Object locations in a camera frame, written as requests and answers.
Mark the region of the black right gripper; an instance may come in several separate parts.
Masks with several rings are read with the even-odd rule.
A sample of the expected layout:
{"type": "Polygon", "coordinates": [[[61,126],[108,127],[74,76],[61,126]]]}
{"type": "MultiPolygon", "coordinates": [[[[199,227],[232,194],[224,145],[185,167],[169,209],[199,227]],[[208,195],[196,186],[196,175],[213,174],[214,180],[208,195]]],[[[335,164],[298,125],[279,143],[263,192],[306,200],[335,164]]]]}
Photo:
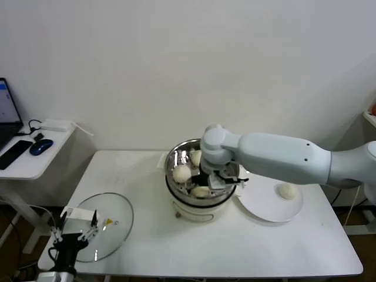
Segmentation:
{"type": "Polygon", "coordinates": [[[182,193],[190,193],[190,191],[195,187],[208,187],[209,186],[209,175],[205,173],[201,167],[194,167],[191,169],[190,182],[179,183],[178,191],[182,193]]]}

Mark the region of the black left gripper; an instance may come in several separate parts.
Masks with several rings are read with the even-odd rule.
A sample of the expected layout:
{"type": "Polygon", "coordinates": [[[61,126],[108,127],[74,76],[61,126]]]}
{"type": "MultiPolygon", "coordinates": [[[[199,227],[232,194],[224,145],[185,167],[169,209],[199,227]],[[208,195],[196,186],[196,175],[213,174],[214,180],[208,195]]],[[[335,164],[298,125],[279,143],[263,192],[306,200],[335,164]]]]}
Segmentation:
{"type": "Polygon", "coordinates": [[[49,257],[54,262],[51,271],[75,271],[78,253],[88,246],[98,233],[97,210],[94,211],[90,228],[86,233],[63,234],[67,212],[63,212],[57,225],[52,229],[53,246],[49,248],[49,257]]]}

